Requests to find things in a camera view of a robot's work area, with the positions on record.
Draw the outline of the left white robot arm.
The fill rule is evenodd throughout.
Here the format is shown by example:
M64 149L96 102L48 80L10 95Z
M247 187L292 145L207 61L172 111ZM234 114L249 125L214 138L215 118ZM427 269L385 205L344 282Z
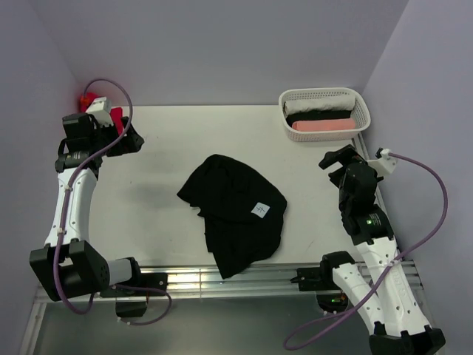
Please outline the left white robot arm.
M139 152L144 143L128 120L122 117L122 128L117 129L92 113L62 119L66 137L55 161L55 215L44 247L31 251L29 259L53 302L100 293L115 284L127 295L143 289L144 277L133 257L106 260L89 242L92 195L103 158Z

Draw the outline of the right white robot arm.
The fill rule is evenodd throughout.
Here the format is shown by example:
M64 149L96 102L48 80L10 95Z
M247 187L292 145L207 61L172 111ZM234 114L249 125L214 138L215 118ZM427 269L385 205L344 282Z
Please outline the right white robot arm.
M436 354L445 344L443 332L431 325L410 288L390 221L375 202L378 183L394 172L398 155L379 149L366 160L352 145L327 152L321 169L338 188L338 209L345 231L361 255L371 277L367 283L346 251L322 258L320 280L339 287L366 325L372 354Z

